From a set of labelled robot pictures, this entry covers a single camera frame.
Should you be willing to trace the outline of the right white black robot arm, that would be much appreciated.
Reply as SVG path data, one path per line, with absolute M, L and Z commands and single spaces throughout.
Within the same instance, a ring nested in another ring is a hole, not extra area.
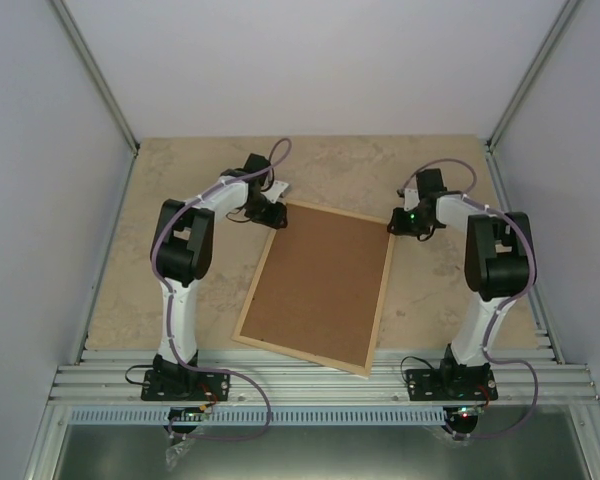
M 399 191 L 402 207 L 393 210 L 387 231 L 424 242 L 436 231 L 453 227 L 465 235 L 464 277 L 473 292 L 466 320 L 447 345 L 436 369 L 408 370 L 407 382 L 436 390 L 451 399 L 474 393 L 496 396 L 489 356 L 504 318 L 536 281 L 536 261 L 529 218 L 504 213 L 444 184 L 441 170 L 423 168 L 411 176 L 414 190 Z

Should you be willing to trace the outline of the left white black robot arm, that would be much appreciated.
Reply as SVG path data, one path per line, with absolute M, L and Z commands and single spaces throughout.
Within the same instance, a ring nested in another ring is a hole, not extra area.
M 272 179 L 275 166 L 271 156 L 252 153 L 243 167 L 224 171 L 204 192 L 163 203 L 150 251 L 162 291 L 163 334 L 145 388 L 167 389 L 177 399 L 198 390 L 196 305 L 212 262 L 215 225 L 240 210 L 249 223 L 285 228 L 287 207 L 281 198 L 289 184 Z

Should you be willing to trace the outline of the right control board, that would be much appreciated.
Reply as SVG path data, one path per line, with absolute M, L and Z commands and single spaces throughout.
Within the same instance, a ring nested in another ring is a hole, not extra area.
M 485 404 L 471 406 L 454 406 L 450 408 L 448 417 L 469 418 L 481 415 L 484 412 Z

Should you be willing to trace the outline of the control board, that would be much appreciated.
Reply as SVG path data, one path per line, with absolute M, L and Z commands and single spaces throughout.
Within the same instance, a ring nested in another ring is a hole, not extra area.
M 171 423 L 199 423 L 208 420 L 213 413 L 211 404 L 171 408 L 167 419 Z
M 448 417 L 469 418 L 481 415 L 484 412 L 485 404 L 471 406 L 454 406 L 450 408 Z

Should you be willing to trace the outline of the left control board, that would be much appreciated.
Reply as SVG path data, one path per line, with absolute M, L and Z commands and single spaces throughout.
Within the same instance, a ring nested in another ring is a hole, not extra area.
M 213 413 L 211 404 L 171 408 L 167 419 L 171 423 L 199 423 L 208 420 Z

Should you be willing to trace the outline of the right side aluminium rail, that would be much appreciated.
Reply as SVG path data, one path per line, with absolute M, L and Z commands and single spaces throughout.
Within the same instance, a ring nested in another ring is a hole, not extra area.
M 501 168 L 498 165 L 495 154 L 487 151 L 485 143 L 484 154 L 501 210 L 503 213 L 511 213 L 511 202 L 505 189 Z M 505 222 L 513 227 L 515 234 L 521 234 L 521 237 L 517 240 L 519 246 L 515 247 L 515 250 L 522 254 L 528 267 L 529 278 L 525 281 L 524 289 L 517 297 L 522 297 L 522 294 L 525 294 L 528 298 L 534 321 L 538 330 L 541 331 L 540 337 L 545 340 L 542 347 L 547 347 L 552 351 L 553 360 L 557 364 L 564 364 L 565 358 L 557 336 L 553 331 L 552 318 L 549 315 L 548 308 L 544 305 L 540 292 L 536 286 L 537 263 L 534 255 L 533 241 L 527 238 L 527 234 L 531 232 L 530 221 L 525 220 L 523 221 L 523 225 L 520 225 L 517 220 L 511 218 L 506 219 Z

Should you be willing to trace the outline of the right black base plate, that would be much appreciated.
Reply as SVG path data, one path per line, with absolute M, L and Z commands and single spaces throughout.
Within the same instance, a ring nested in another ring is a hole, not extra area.
M 408 369 L 403 373 L 411 401 L 492 401 L 499 398 L 492 372 L 452 374 L 444 379 L 439 370 Z

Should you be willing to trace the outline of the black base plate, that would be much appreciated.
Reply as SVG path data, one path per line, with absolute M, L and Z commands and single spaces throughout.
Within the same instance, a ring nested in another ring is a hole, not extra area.
M 167 374 L 146 372 L 140 398 L 143 401 L 225 401 L 230 388 L 230 376 L 218 373 Z
M 408 369 L 403 373 L 411 401 L 492 401 L 499 398 L 492 372 L 452 374 L 444 379 L 439 370 Z

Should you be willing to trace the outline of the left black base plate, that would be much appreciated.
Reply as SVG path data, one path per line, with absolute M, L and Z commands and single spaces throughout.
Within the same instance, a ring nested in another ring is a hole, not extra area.
M 167 374 L 146 372 L 140 398 L 143 401 L 225 401 L 230 388 L 230 376 L 218 373 Z

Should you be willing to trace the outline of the aluminium rail bed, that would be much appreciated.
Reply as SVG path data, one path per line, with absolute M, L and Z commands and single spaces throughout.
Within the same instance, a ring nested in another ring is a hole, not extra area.
M 274 406 L 407 405 L 402 380 L 405 368 L 436 364 L 440 350 L 378 350 L 371 374 L 363 378 L 348 372 L 259 349 L 203 350 L 203 366 L 225 368 L 249 376 L 231 380 L 229 401 L 260 405 L 263 390 Z M 495 365 L 498 405 L 595 404 L 599 395 L 585 365 L 559 362 L 549 348 L 499 350 L 495 357 L 518 364 Z M 149 350 L 87 350 L 74 365 L 58 367 L 49 394 L 53 404 L 132 405 L 140 401 L 140 366 L 153 357 Z

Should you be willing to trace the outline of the left aluminium corner post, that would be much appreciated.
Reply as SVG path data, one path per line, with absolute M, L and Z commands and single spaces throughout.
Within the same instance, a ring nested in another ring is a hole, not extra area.
M 64 30 L 69 43 L 75 50 L 87 76 L 90 78 L 108 110 L 116 128 L 125 140 L 132 155 L 136 157 L 138 155 L 140 143 L 132 132 L 130 124 L 122 112 L 122 109 L 105 79 L 105 76 L 82 34 L 74 15 L 68 7 L 67 2 L 63 0 L 50 0 L 48 1 L 48 4 Z

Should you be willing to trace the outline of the aluminium corner post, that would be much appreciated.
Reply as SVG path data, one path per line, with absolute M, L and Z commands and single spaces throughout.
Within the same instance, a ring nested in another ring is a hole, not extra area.
M 74 15 L 68 7 L 67 2 L 63 0 L 50 0 L 48 1 L 48 4 L 64 30 L 69 43 L 75 50 L 87 76 L 90 78 L 108 110 L 116 128 L 125 140 L 132 155 L 136 157 L 138 155 L 140 143 L 132 132 L 130 124 L 122 112 L 122 109 L 105 79 L 105 76 L 82 34 Z
M 504 112 L 496 123 L 492 133 L 486 139 L 485 146 L 488 152 L 495 152 L 497 145 L 503 139 L 516 114 L 529 96 L 534 84 L 548 64 L 582 4 L 582 0 L 568 0 L 563 2 Z

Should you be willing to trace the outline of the right aluminium corner post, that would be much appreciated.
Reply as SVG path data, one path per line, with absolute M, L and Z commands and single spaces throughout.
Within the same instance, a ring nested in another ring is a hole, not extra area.
M 496 123 L 492 133 L 486 139 L 485 146 L 488 152 L 495 152 L 497 145 L 503 139 L 516 114 L 529 96 L 534 84 L 548 64 L 582 4 L 582 0 L 568 0 L 563 2 L 504 112 Z

